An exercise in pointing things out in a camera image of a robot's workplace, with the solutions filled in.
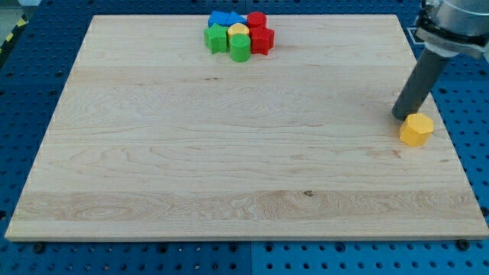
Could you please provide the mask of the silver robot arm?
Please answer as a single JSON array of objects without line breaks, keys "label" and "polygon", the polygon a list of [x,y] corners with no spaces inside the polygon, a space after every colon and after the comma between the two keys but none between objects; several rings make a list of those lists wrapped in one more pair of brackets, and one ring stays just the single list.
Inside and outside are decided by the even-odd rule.
[{"label": "silver robot arm", "polygon": [[488,58],[488,0],[423,1],[415,35],[436,58]]}]

